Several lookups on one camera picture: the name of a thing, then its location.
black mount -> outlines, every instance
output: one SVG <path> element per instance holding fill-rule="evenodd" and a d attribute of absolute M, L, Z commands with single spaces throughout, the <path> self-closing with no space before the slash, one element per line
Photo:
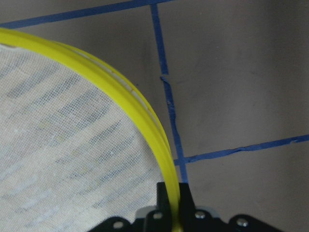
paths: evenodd
<path fill-rule="evenodd" d="M 195 207 L 188 184 L 180 183 L 180 222 L 183 232 L 282 232 L 251 216 L 237 215 L 224 223 L 214 213 Z M 171 213 L 165 183 L 157 183 L 157 206 L 137 213 L 131 224 L 110 217 L 89 232 L 171 232 Z"/>

bolt head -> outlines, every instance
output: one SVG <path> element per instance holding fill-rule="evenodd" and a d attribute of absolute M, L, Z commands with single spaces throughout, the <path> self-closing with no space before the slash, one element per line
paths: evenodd
<path fill-rule="evenodd" d="M 163 217 L 163 214 L 161 212 L 156 212 L 153 215 L 155 220 L 161 219 Z"/>
<path fill-rule="evenodd" d="M 195 212 L 195 217 L 197 219 L 204 219 L 206 217 L 206 215 L 203 211 L 198 210 L 198 211 Z"/>
<path fill-rule="evenodd" d="M 121 229 L 124 226 L 124 223 L 122 221 L 117 221 L 113 224 L 114 229 Z"/>
<path fill-rule="evenodd" d="M 249 225 L 248 221 L 244 218 L 238 218 L 236 223 L 241 227 L 247 227 Z"/>

gray floor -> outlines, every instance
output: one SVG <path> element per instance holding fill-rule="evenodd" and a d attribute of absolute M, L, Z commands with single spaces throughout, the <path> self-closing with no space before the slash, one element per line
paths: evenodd
<path fill-rule="evenodd" d="M 0 2 L 0 23 L 123 0 Z M 309 133 L 309 1 L 158 4 L 185 157 Z M 149 6 L 18 29 L 81 48 L 135 84 L 174 147 Z M 186 165 L 198 205 L 309 229 L 309 143 Z"/>

blue tape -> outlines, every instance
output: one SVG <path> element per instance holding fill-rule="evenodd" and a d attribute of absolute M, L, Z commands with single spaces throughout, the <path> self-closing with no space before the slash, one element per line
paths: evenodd
<path fill-rule="evenodd" d="M 86 17 L 91 15 L 98 15 L 98 14 L 104 14 L 109 12 L 115 12 L 115 11 L 121 11 L 121 10 L 127 10 L 132 8 L 137 8 L 141 6 L 151 5 L 151 4 L 157 4 L 167 1 L 173 1 L 173 0 L 132 0 L 132 1 L 126 1 L 121 3 L 115 3 L 105 6 L 98 6 L 98 7 L 92 7 L 82 10 L 76 10 L 76 11 L 69 11 L 59 14 L 50 14 L 35 18 L 28 18 L 23 20 L 17 20 L 13 22 L 7 22 L 0 24 L 0 27 L 2 28 L 8 28 L 8 29 L 16 29 L 16 28 L 24 28 L 44 23 L 52 23 L 57 21 L 63 21 L 73 18 L 80 18 L 80 17 Z"/>
<path fill-rule="evenodd" d="M 176 112 L 175 112 L 174 99 L 172 95 L 172 89 L 166 78 L 161 77 L 161 80 L 164 83 L 164 91 L 165 91 L 166 101 L 167 101 L 168 109 L 169 109 L 169 119 L 170 119 L 170 124 L 172 127 L 174 143 L 175 143 L 177 156 L 178 156 L 177 161 L 179 164 L 182 181 L 184 183 L 188 183 L 188 175 L 187 175 L 187 170 L 185 166 L 185 158 L 183 156 L 183 147 L 182 147 L 181 139 L 177 131 L 177 127 L 176 127 Z"/>
<path fill-rule="evenodd" d="M 169 69 L 168 69 L 168 64 L 167 64 L 167 61 L 166 61 L 164 42 L 163 42 L 163 36 L 162 36 L 162 29 L 161 29 L 159 12 L 158 12 L 158 6 L 156 4 L 151 5 L 151 15 L 152 15 L 152 18 L 153 18 L 153 25 L 154 25 L 154 30 L 155 30 L 154 31 L 155 40 L 156 40 L 156 45 L 157 45 L 158 54 L 159 54 L 161 72 L 162 72 L 163 75 L 168 75 Z"/>
<path fill-rule="evenodd" d="M 192 162 L 197 162 L 199 160 L 215 159 L 215 158 L 219 158 L 223 156 L 228 156 L 228 155 L 232 155 L 232 154 L 242 152 L 242 151 L 258 151 L 258 150 L 268 149 L 272 147 L 284 146 L 284 145 L 289 145 L 293 143 L 301 143 L 301 142 L 306 142 L 306 141 L 309 141 L 309 134 L 287 138 L 287 139 L 276 140 L 276 141 L 262 143 L 262 144 L 238 147 L 238 148 L 230 149 L 230 150 L 222 150 L 222 151 L 210 152 L 210 153 L 197 155 L 197 156 L 186 157 L 185 162 L 192 163 Z"/>
<path fill-rule="evenodd" d="M 175 166 L 178 166 L 178 165 L 179 165 L 178 159 L 174 159 L 174 165 L 175 165 Z"/>

